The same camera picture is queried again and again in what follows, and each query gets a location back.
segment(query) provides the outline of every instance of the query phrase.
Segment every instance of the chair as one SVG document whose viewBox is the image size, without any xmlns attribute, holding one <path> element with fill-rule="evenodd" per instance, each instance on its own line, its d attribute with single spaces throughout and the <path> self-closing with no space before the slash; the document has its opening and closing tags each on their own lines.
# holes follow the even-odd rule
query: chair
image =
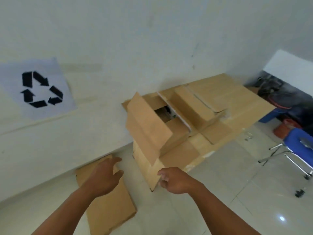
<svg viewBox="0 0 313 235">
<path fill-rule="evenodd" d="M 277 153 L 277 150 L 281 147 L 285 146 L 287 151 L 282 153 Z M 267 162 L 269 159 L 273 158 L 274 156 L 284 155 L 286 156 L 292 163 L 294 163 L 301 171 L 305 173 L 304 178 L 310 180 L 313 176 L 313 137 L 303 131 L 302 129 L 294 128 L 292 129 L 287 137 L 284 139 L 284 143 L 280 143 L 275 147 L 270 148 L 270 150 L 276 149 L 271 156 L 268 158 L 264 158 L 259 163 Z M 294 160 L 292 160 L 288 155 L 293 154 L 300 158 L 303 162 L 305 162 L 311 169 L 308 173 L 302 167 L 300 167 Z M 300 198 L 304 194 L 304 188 L 301 190 L 297 190 L 295 196 Z"/>
</svg>

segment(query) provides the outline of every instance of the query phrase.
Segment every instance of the white tile floor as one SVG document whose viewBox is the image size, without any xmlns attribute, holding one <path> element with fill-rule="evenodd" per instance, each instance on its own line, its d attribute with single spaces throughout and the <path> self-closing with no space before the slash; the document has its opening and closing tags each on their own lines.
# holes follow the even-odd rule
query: white tile floor
<svg viewBox="0 0 313 235">
<path fill-rule="evenodd" d="M 256 123 L 190 172 L 221 201 L 262 234 L 312 234 L 313 186 L 302 198 L 294 192 L 307 184 L 303 174 L 283 156 L 264 167 L 257 160 L 270 155 L 280 142 L 271 129 L 279 122 Z M 188 195 L 173 195 L 162 188 L 151 192 L 133 160 L 132 147 L 123 158 L 125 184 L 138 208 L 134 218 L 112 232 L 118 234 L 209 235 L 196 205 Z M 0 234 L 30 234 L 77 188 L 73 174 L 66 174 L 0 204 Z M 89 235 L 84 215 L 75 231 Z"/>
</svg>

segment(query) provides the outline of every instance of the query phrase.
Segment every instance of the chair frame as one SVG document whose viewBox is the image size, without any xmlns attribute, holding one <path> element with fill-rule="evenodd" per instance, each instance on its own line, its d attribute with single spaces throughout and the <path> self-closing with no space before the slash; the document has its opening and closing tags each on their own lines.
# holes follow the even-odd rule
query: chair frame
<svg viewBox="0 0 313 235">
<path fill-rule="evenodd" d="M 277 154 L 276 154 L 276 152 L 278 151 L 278 149 L 279 149 L 281 146 L 286 147 L 286 148 L 288 149 L 288 151 L 283 151 L 283 152 L 281 152 L 281 153 L 277 153 Z M 259 163 L 265 162 L 262 166 L 264 166 L 264 165 L 268 162 L 268 160 L 272 159 L 273 157 L 276 157 L 276 156 L 278 156 L 278 155 L 284 155 L 284 156 L 286 156 L 286 158 L 288 158 L 293 164 L 295 164 L 302 172 L 305 173 L 304 178 L 305 178 L 306 180 L 310 180 L 310 179 L 313 177 L 313 167 L 311 167 L 309 164 L 307 164 L 307 162 L 305 162 L 301 157 L 299 157 L 297 154 L 295 154 L 295 153 L 294 153 L 289 147 L 287 147 L 284 143 L 280 143 L 280 144 L 278 144 L 278 145 L 276 145 L 276 146 L 270 148 L 269 150 L 274 150 L 274 149 L 276 149 L 276 150 L 275 150 L 269 157 L 264 158 L 264 159 L 258 161 Z M 308 166 L 311 168 L 311 171 L 310 171 L 309 173 L 306 172 L 306 171 L 305 171 L 301 166 L 299 166 L 294 160 L 292 160 L 290 157 L 288 157 L 288 154 L 292 154 L 292 155 L 295 155 L 295 156 L 297 156 L 298 158 L 300 158 L 306 165 L 308 165 Z M 296 193 L 295 193 L 295 196 L 298 197 L 298 198 L 302 197 L 303 194 L 305 193 L 304 189 L 305 189 L 305 188 L 300 189 L 300 190 L 297 190 Z"/>
</svg>

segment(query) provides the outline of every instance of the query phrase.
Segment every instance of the person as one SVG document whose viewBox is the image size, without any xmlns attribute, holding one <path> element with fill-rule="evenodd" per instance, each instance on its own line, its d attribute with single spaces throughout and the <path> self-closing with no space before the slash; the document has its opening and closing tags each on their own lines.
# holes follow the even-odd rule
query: person
<svg viewBox="0 0 313 235">
<path fill-rule="evenodd" d="M 113 174 L 113 166 L 119 157 L 100 162 L 84 184 L 74 191 L 32 235 L 72 235 L 91 202 L 110 193 L 119 183 L 123 171 Z M 260 235 L 231 209 L 213 195 L 201 182 L 178 167 L 163 168 L 160 186 L 174 194 L 187 193 L 198 206 L 212 235 L 240 234 Z"/>
</svg>

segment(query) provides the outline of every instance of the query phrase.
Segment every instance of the blue bin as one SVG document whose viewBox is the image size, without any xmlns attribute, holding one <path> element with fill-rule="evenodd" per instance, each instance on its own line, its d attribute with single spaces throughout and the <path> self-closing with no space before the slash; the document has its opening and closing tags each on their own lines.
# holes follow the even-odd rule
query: blue bin
<svg viewBox="0 0 313 235">
<path fill-rule="evenodd" d="M 272 120 L 273 118 L 276 118 L 277 116 L 287 113 L 289 109 L 280 109 L 276 108 L 272 110 L 270 113 L 265 115 L 262 119 L 259 120 L 261 123 L 267 123 L 268 121 Z"/>
</svg>

